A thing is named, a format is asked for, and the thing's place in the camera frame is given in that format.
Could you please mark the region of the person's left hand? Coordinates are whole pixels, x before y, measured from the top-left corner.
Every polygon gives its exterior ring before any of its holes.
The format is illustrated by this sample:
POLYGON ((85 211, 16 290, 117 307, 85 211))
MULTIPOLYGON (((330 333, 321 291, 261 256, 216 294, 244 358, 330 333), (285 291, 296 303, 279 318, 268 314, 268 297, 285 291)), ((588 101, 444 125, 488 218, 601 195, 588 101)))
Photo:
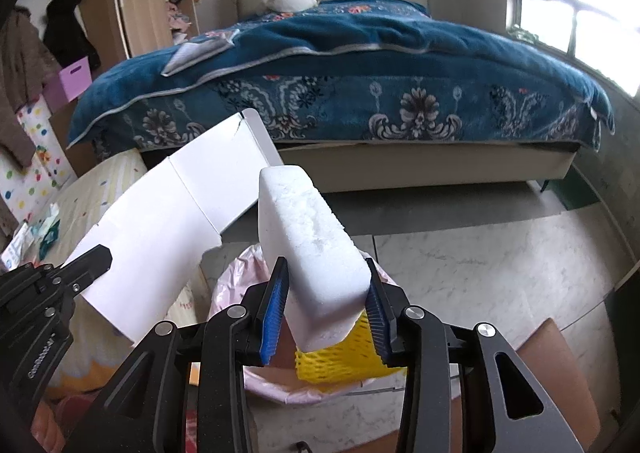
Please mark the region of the person's left hand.
POLYGON ((40 447, 43 448, 43 451, 47 453, 62 452, 65 438, 46 400, 39 402, 30 426, 30 432, 40 447))

